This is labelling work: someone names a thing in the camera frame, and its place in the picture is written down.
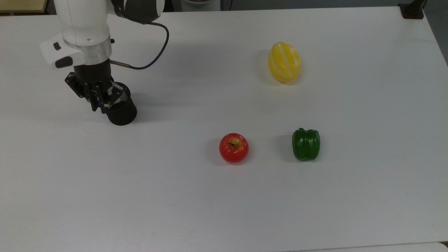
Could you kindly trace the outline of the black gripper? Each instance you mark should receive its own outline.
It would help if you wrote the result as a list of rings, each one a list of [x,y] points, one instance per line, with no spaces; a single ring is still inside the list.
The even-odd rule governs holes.
[[[124,88],[114,82],[109,60],[75,66],[74,72],[67,75],[65,82],[78,97],[90,102],[93,112],[99,107],[101,113],[106,114],[108,105],[124,104]]]

